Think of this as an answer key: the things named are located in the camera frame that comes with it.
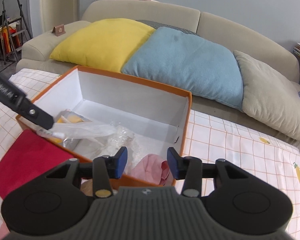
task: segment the sofa backrest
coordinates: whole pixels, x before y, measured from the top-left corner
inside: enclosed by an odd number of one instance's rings
[[[149,20],[184,28],[231,51],[249,54],[287,79],[299,82],[299,64],[292,53],[267,37],[222,17],[179,5],[139,0],[95,1],[82,16],[82,20],[88,22],[107,18]]]

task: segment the yellow pillow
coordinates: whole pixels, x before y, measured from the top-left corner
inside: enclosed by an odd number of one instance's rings
[[[104,19],[78,30],[55,47],[51,59],[120,72],[154,28],[129,19]]]

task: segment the orange box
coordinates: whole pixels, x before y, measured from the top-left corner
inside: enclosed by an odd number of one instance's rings
[[[33,102],[55,118],[61,111],[70,109],[91,121],[120,124],[135,134],[134,140],[138,140],[143,149],[138,154],[158,154],[166,159],[168,147],[174,147],[182,155],[192,95],[189,91],[143,78],[76,66]],[[23,130],[36,129],[36,125],[20,115],[17,121]],[[73,151],[63,149],[80,162],[92,161],[83,156],[84,144]],[[114,189],[157,186],[127,175],[112,179],[111,183]]]

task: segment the gray checkered pillow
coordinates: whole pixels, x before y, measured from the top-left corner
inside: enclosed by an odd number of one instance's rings
[[[179,27],[175,27],[175,26],[163,24],[163,23],[157,23],[157,22],[147,21],[147,20],[137,20],[137,22],[144,23],[144,24],[149,25],[150,27],[155,28],[155,29],[158,29],[160,27],[167,27],[167,28],[175,29],[177,31],[181,31],[181,32],[183,32],[185,34],[192,34],[192,35],[199,36],[195,32],[192,32],[192,31],[189,31],[189,30],[186,30],[186,29],[182,29],[182,28],[179,28]]]

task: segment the step ladder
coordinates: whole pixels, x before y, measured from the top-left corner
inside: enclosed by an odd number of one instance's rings
[[[25,19],[25,16],[23,14],[23,11],[22,11],[22,4],[20,3],[20,0],[17,0],[18,2],[18,6],[19,6],[19,10],[20,10],[20,16],[15,18],[15,19],[11,19],[8,21],[8,18],[7,18],[7,12],[6,12],[6,8],[5,8],[5,5],[4,5],[4,1],[2,1],[2,6],[3,6],[3,12],[2,12],[2,29],[4,27],[7,28],[7,32],[8,32],[8,36],[9,36],[9,43],[10,43],[10,46],[11,46],[11,52],[6,54],[6,50],[3,46],[3,60],[4,60],[4,64],[6,64],[6,57],[9,57],[11,54],[14,55],[16,61],[18,62],[19,59],[18,59],[18,54],[17,52],[21,51],[22,50],[22,46],[23,46],[23,43],[24,43],[24,38],[26,38],[26,40],[28,41],[27,37],[26,37],[26,32],[28,32],[28,35],[30,37],[30,39],[33,38],[30,30],[29,30],[29,26],[28,26],[28,23]],[[13,33],[11,34],[10,33],[10,30],[9,30],[9,24],[13,23],[13,22],[20,22],[20,31],[16,32],[16,33]],[[19,48],[15,48],[14,46],[14,43],[13,43],[13,37],[15,36],[18,36],[20,35],[21,36],[21,46]]]

